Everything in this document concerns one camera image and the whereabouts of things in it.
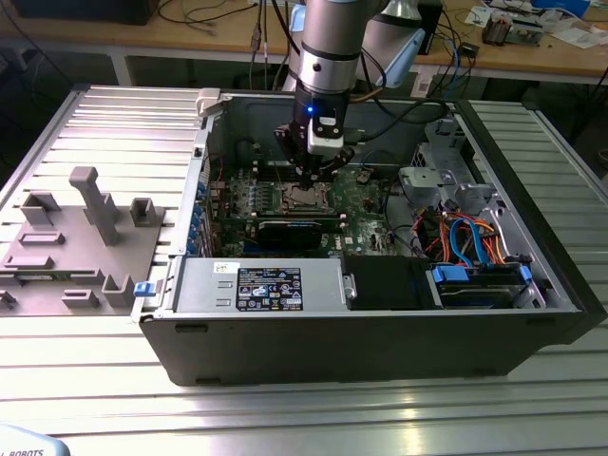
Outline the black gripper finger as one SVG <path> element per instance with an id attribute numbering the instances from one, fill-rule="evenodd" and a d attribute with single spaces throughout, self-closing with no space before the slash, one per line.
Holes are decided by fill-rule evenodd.
<path id="1" fill-rule="evenodd" d="M 355 155 L 351 146 L 343 147 L 333 158 L 324 159 L 321 155 L 310 156 L 310 181 L 316 183 L 328 179 L 338 169 L 347 165 Z"/>
<path id="2" fill-rule="evenodd" d="M 311 187 L 313 160 L 308 153 L 307 129 L 298 122 L 289 122 L 279 125 L 274 137 L 286 159 L 295 166 L 299 186 Z"/>

